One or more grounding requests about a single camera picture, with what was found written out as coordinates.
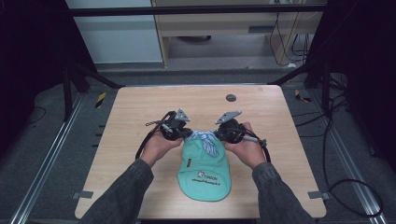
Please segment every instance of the left hand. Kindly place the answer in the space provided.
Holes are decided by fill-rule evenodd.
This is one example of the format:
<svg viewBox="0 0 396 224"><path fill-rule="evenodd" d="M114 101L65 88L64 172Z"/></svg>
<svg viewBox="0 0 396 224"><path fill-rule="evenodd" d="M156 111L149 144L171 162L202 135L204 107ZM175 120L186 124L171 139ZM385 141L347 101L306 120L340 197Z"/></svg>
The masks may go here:
<svg viewBox="0 0 396 224"><path fill-rule="evenodd" d="M169 141L163 137L161 132L156 132L146 143L140 159L152 167L156 161L161 159L170 149L180 146L183 138Z"/></svg>

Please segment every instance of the metal frame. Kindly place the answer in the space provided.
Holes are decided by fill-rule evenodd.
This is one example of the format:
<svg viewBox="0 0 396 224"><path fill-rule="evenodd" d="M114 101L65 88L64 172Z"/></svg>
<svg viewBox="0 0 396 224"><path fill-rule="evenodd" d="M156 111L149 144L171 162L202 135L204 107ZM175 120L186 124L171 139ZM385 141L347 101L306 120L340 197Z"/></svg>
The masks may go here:
<svg viewBox="0 0 396 224"><path fill-rule="evenodd" d="M68 15L72 17L142 16L174 14L212 13L257 13L257 12L313 12L345 7L327 4L285 4L285 5L229 5L193 7L113 7L113 8L71 8L68 10L47 10L45 14Z"/></svg>

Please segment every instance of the white cabinet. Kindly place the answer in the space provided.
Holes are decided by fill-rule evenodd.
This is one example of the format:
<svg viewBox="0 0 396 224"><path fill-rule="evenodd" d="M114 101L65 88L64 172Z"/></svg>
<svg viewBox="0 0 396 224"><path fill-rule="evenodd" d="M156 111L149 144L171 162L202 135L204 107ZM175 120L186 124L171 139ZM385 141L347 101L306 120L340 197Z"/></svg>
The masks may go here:
<svg viewBox="0 0 396 224"><path fill-rule="evenodd" d="M149 0L66 0L69 8L151 7ZM75 17L98 65L163 63L153 16Z"/></svg>

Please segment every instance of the aluminum rail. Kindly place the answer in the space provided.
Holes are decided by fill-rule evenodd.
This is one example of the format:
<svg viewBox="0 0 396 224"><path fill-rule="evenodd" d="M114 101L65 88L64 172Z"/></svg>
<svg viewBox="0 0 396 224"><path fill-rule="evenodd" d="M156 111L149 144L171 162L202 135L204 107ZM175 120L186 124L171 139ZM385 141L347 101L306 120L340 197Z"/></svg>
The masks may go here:
<svg viewBox="0 0 396 224"><path fill-rule="evenodd" d="M55 163L59 152L61 151L64 140L66 139L66 136L68 135L77 117L83 99L84 94L80 93L75 101L73 113L71 114L70 118L63 123L60 131L55 137L55 140L53 141L46 158L44 159L40 169L37 172L37 175L35 176L35 180L25 194L25 197L23 198L20 206L18 207L18 210L11 218L11 224L23 224L26 222L28 216L30 215L30 212L32 211L33 206L35 205L35 201L37 200L38 195L40 194L41 190L44 187L44 184L46 183L52 166Z"/></svg>

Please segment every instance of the right hand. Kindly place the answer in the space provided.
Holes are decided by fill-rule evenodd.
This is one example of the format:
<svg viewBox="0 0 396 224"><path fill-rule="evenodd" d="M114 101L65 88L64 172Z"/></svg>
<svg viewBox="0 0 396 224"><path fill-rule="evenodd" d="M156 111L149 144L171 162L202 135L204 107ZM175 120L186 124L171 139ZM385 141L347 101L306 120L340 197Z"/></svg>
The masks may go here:
<svg viewBox="0 0 396 224"><path fill-rule="evenodd" d="M250 123L243 123L244 127L253 132ZM266 162L265 156L262 152L262 147L255 142L242 139L237 144L223 142L224 147L235 154L241 162L249 166L252 170L260 163Z"/></svg>

